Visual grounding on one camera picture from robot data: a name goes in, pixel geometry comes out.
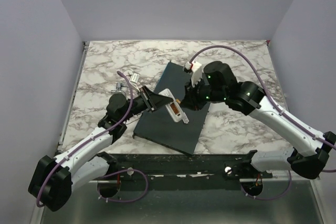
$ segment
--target cable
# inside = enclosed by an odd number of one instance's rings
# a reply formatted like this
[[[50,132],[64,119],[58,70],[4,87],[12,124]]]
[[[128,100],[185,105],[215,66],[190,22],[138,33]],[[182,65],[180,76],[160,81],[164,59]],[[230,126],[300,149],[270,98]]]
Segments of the cable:
[[[258,180],[260,178],[260,173],[258,173],[257,180],[256,180],[256,186],[258,186]]]
[[[292,186],[292,174],[290,171],[288,171],[288,175],[289,175],[289,182],[288,182],[288,186],[286,188],[285,191],[283,191],[283,193],[279,194],[278,196],[275,196],[275,197],[271,197],[271,198],[259,198],[259,197],[256,197],[256,196],[252,196],[250,194],[248,194],[242,187],[242,185],[240,186],[241,190],[243,191],[243,193],[245,194],[245,196],[251,198],[251,199],[257,199],[257,200],[263,200],[263,201],[269,201],[269,200],[275,200],[275,199],[279,199],[281,198],[282,196],[284,196],[286,193],[288,193],[289,189],[291,188]]]
[[[200,55],[201,53],[203,53],[206,50],[209,49],[213,49],[213,48],[225,48],[228,50],[231,50],[232,52],[235,52],[236,54],[238,54],[239,56],[241,56],[248,64],[249,66],[252,68],[254,74],[257,76],[262,88],[265,91],[265,94],[269,100],[269,102],[273,105],[273,107],[279,112],[282,113],[282,116],[284,118],[286,118],[289,122],[291,122],[292,124],[294,124],[296,127],[298,127],[300,130],[302,130],[303,132],[305,132],[306,134],[308,134],[311,137],[314,137],[316,140],[322,142],[323,144],[333,148],[334,150],[336,150],[336,146],[334,146],[333,144],[329,143],[328,141],[320,138],[320,137],[316,137],[315,134],[313,134],[312,132],[310,132],[309,130],[307,130],[305,127],[303,127],[300,123],[298,123],[297,121],[295,121],[293,118],[291,118],[289,115],[287,115],[286,113],[283,113],[282,110],[276,105],[276,103],[274,102],[269,90],[267,89],[266,85],[264,84],[262,78],[260,77],[260,75],[257,72],[257,69],[253,66],[253,64],[251,63],[251,61],[245,56],[243,55],[241,52],[237,51],[236,49],[229,47],[229,46],[224,46],[224,45],[214,45],[214,46],[209,46],[209,47],[205,47],[202,50],[198,51],[191,59],[190,59],[190,63],[193,62],[193,60]],[[322,170],[325,173],[335,173],[335,170]]]
[[[126,117],[128,116],[128,114],[130,113],[131,111],[131,108],[132,108],[132,105],[133,105],[133,93],[132,93],[132,85],[130,83],[130,81],[127,79],[127,77],[120,71],[117,71],[117,74],[119,76],[121,76],[122,78],[125,79],[125,81],[127,82],[127,85],[130,89],[130,94],[131,94],[131,99],[130,99],[130,105],[125,113],[125,115],[116,123],[114,124],[113,126],[109,127],[108,129],[100,132],[99,134],[93,136],[92,138],[89,138],[88,140],[86,140],[85,142],[83,142],[82,144],[80,144],[79,146],[77,146],[72,152],[70,152],[68,154],[68,157],[72,157],[73,154],[75,154],[76,152],[78,152],[83,146],[87,145],[89,142],[93,141],[94,139],[104,135],[105,133],[107,132],[110,132],[111,130],[113,130],[115,127],[117,127],[119,124],[121,124],[125,119]],[[64,162],[66,161],[65,158],[63,158],[57,165],[55,165],[55,167],[50,171],[50,173],[48,174],[48,176],[46,177],[46,179],[44,180],[42,186],[41,186],[41,189],[40,191],[38,192],[38,195],[36,197],[36,206],[37,207],[43,207],[44,204],[40,204],[40,200],[41,200],[41,196],[42,196],[42,193],[48,183],[48,181],[50,180],[51,176],[54,174],[54,172],[61,166],[61,164],[63,164]]]
[[[125,170],[120,170],[120,171],[118,171],[118,172],[115,172],[115,173],[111,173],[111,174],[102,176],[102,177],[100,177],[100,178],[107,178],[107,177],[111,177],[111,176],[114,176],[114,175],[117,175],[117,174],[121,174],[121,173],[125,173],[125,172],[136,172],[136,173],[140,173],[140,174],[143,176],[143,178],[145,179],[145,182],[146,182],[146,186],[145,186],[145,189],[144,189],[143,193],[142,193],[139,197],[137,197],[137,198],[135,198],[135,199],[128,199],[128,200],[110,199],[110,198],[104,198],[103,196],[101,196],[101,194],[100,194],[100,188],[99,188],[99,186],[98,186],[98,187],[97,187],[97,192],[98,192],[98,194],[99,194],[99,198],[98,198],[98,199],[101,199],[101,198],[102,198],[102,199],[106,200],[106,202],[107,202],[107,201],[110,201],[110,202],[119,202],[119,203],[131,203],[131,202],[135,202],[135,201],[141,199],[143,196],[145,196],[146,193],[147,193],[147,191],[148,191],[148,179],[147,179],[147,177],[146,177],[146,174],[143,173],[143,172],[140,171],[140,170],[136,170],[136,169],[125,169]]]
[[[126,123],[126,125],[129,125],[129,124],[131,124],[131,123],[136,122],[137,120],[139,120],[139,119],[141,118],[141,116],[142,116],[142,113],[141,113],[141,115],[139,115],[139,117],[138,117],[137,119],[133,120],[132,122]]]

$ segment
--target metal frame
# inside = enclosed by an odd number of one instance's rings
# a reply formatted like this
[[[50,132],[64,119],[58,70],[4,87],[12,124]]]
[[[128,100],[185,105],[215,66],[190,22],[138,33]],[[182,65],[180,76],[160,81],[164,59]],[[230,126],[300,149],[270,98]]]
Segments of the metal frame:
[[[313,194],[315,195],[315,200],[317,206],[320,210],[320,214],[324,224],[333,224],[333,217],[331,216],[331,209],[327,206],[326,201],[323,199],[323,189],[321,185],[321,179],[314,179],[310,181]]]
[[[69,120],[70,120],[72,106],[74,105],[74,101],[75,101],[75,97],[76,97],[76,92],[77,92],[80,76],[81,76],[82,71],[83,71],[83,66],[84,66],[84,63],[85,63],[86,55],[87,55],[88,50],[89,50],[90,42],[89,41],[84,41],[83,45],[84,45],[83,53],[82,53],[82,56],[81,56],[81,59],[80,59],[80,65],[79,65],[79,69],[78,69],[78,72],[77,72],[75,85],[73,87],[74,89],[72,90],[72,95],[71,95],[71,100],[70,100],[70,103],[69,103],[67,115],[66,115],[66,118],[65,118],[65,121],[64,121],[64,125],[63,125],[63,128],[62,128],[62,133],[61,133],[61,136],[59,138],[58,145],[57,145],[57,151],[58,152],[60,152],[62,150],[65,134],[67,132],[67,127],[68,127]]]

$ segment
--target white wall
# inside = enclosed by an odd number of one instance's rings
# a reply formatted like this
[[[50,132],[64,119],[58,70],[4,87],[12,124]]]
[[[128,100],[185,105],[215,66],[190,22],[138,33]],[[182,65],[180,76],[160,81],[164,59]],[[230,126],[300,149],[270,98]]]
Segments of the white wall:
[[[294,0],[270,43],[293,114],[336,133],[336,0]],[[328,168],[336,169],[333,152]],[[336,174],[322,174],[325,200],[336,223]]]
[[[0,223],[29,223],[27,191],[53,155],[82,53],[60,0],[0,0]]]
[[[62,0],[84,40],[270,39],[292,0]]]

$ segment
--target marble tabletop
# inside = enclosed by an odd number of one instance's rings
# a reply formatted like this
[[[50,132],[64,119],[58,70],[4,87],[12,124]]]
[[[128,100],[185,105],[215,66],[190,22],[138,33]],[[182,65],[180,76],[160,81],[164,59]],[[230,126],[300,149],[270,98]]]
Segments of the marble tabletop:
[[[245,54],[257,68],[274,99],[284,105],[279,82],[265,41],[92,41],[83,66],[62,150],[86,137],[105,115],[111,91],[125,81],[117,70],[130,77],[140,74],[140,85],[154,89],[169,61],[181,66],[200,49],[227,45]],[[198,58],[202,64],[221,60],[230,65],[238,81],[258,83],[247,63],[225,49],[212,49]],[[129,97],[129,90],[123,88]],[[132,137],[137,121],[128,123],[124,135],[104,151],[108,153],[175,154],[169,148]],[[275,151],[290,144],[262,123],[232,111],[224,103],[211,104],[195,154],[241,154],[250,150]]]

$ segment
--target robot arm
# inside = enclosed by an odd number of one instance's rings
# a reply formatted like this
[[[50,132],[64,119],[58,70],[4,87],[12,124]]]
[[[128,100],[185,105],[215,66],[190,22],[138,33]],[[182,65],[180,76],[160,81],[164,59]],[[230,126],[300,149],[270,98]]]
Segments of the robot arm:
[[[143,86],[124,120],[145,110],[156,111],[173,102],[173,98],[155,94]],[[28,188],[29,193],[50,210],[57,211],[67,202],[72,191],[107,172],[117,171],[117,163],[110,155],[97,153],[113,144],[125,132],[127,127],[124,123],[109,132],[106,130],[124,117],[129,105],[130,100],[122,93],[112,95],[106,115],[90,135],[54,158],[44,156],[40,159]]]
[[[238,82],[228,64],[214,61],[204,67],[209,85],[201,79],[202,65],[189,62],[184,70],[192,73],[190,82],[185,85],[185,97],[180,106],[200,110],[207,102],[224,102],[229,108],[261,121],[294,147],[284,151],[251,152],[250,164],[259,172],[266,170],[293,170],[302,177],[315,179],[326,165],[331,147],[319,142],[317,138],[334,144],[336,136],[332,132],[322,133],[304,124],[286,111],[286,115],[298,122],[315,137],[293,125],[282,114],[285,109],[276,109],[265,91],[253,82]]]

